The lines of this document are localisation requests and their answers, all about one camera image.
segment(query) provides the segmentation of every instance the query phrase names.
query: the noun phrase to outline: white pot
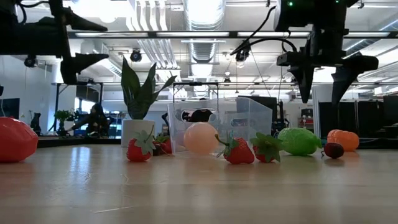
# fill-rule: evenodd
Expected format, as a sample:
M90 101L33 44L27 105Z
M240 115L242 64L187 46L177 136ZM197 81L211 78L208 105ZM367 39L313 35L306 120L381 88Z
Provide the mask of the white pot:
M132 139L132 135L135 132L141 132L142 130L150 133L152 127L152 135L155 135L155 121L146 120L129 120L125 119L122 121L122 147L129 147L129 142Z

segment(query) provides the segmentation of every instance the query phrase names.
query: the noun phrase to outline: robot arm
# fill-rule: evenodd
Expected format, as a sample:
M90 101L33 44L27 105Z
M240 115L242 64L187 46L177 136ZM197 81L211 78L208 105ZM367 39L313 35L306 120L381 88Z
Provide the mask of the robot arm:
M35 23L18 23L15 6L25 11L22 0L2 0L0 3L0 29L2 32L2 47L0 55L28 55L25 65L34 65L36 55L55 55L63 58L61 74L63 82L76 84L76 74L87 67L109 56L106 54L76 54L70 53L66 26L72 29L107 31L106 27L90 22L76 14L70 8L62 5L62 0L49 0L52 17L44 17Z

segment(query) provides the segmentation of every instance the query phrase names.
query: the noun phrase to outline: ceiling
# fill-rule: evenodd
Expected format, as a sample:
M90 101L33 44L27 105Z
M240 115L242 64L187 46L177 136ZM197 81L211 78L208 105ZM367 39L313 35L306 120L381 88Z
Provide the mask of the ceiling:
M95 1L96 7L103 1L107 0L80 0L80 1ZM356 31L376 31L384 27L386 24L398 19L398 0L372 0L363 1L364 7L358 9L359 4L354 5L348 9L346 17L346 27L350 30ZM268 8L265 7L265 1L261 0L227 0L226 9L224 14L224 21L222 30L247 30L254 31L264 20ZM73 4L71 1L64 1L64 5ZM110 1L107 2L107 7L102 14L112 14L117 17L112 23L104 23L100 19L101 13L98 17L93 17L90 13L81 13L80 16L86 19L102 24L109 30L128 31L126 26L126 18L123 17L122 9L123 4L128 4L127 1ZM166 1L166 25L169 30L185 30L185 18L184 12L176 10L182 8L182 0L167 0ZM206 13L206 6L203 6L203 13ZM28 9L28 22L35 22L43 16L49 16L49 10L43 7ZM273 13L267 24L262 30L273 30ZM310 30L310 27L304 28L291 28L291 30ZM139 48L140 45L136 39L103 39L95 40L101 42L109 49L110 59L117 66L121 67L122 54L128 56L132 52L133 48ZM287 72L287 67L278 67L275 64L277 56L282 52L281 43L277 41L267 41L252 46L252 54L245 61L243 68L237 68L234 61L228 60L223 52L231 52L235 49L242 39L225 39L225 43L218 44L218 50L216 52L216 63L213 66L211 78L208 81L219 81L222 82L225 78L225 72L230 72L232 82L260 82L262 75L263 79L267 82L279 82L282 80L289 82L292 75ZM291 40L297 47L303 46L305 40L292 39ZM345 40L344 48L353 45L358 40ZM181 39L171 40L172 50L174 52L177 64L181 71L180 76L184 80L185 78L191 77L192 73L189 64L189 50L187 44L181 43ZM370 45L361 50L364 55L378 56L379 67L389 65L398 61L398 50L394 47L398 46L397 40L380 40L375 44ZM152 62L144 55L142 62L131 63L131 67L140 72L144 72L140 79L145 79L145 72L148 71ZM330 76L333 73L333 69L319 70L314 74L314 82L332 82L333 79ZM85 70L82 76L93 77L98 82L119 82L119 77L115 77L108 69L105 69L101 65L94 65L91 68ZM370 75L365 75L364 78L360 78L360 81L373 82L380 79L387 81L393 81L398 78L398 66L390 66L387 69L382 69L378 72L372 72ZM372 88L373 86L357 87L360 88ZM223 88L236 88L235 86L224 86ZM263 88L258 86L243 86L242 88Z

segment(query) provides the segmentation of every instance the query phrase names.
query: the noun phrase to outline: potted plant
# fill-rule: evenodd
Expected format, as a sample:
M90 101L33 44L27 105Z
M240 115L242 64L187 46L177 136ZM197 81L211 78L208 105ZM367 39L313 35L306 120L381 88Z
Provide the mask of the potted plant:
M57 130L57 134L59 136L66 136L68 133L65 130L65 121L70 117L73 116L73 114L70 111L67 110L59 110L56 111L54 114L54 118L57 119L60 122L60 126Z
M155 126L155 121L144 121L150 106L156 101L160 91L170 86L176 76L171 76L158 91L156 88L156 63L150 68L148 76L141 86L135 71L129 66L127 60L123 58L122 80L124 103L131 119L122 121L122 147L128 147L130 139L134 133L145 131L150 133Z

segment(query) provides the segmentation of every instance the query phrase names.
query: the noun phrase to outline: snake plant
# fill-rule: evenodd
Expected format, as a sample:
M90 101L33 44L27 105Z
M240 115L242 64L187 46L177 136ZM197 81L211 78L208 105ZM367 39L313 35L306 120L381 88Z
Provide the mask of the snake plant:
M131 119L144 119L149 107L156 101L160 91L169 87L176 76L171 76L164 86L156 91L156 63L150 68L148 77L141 86L135 71L129 66L127 60L123 58L122 80L124 103Z

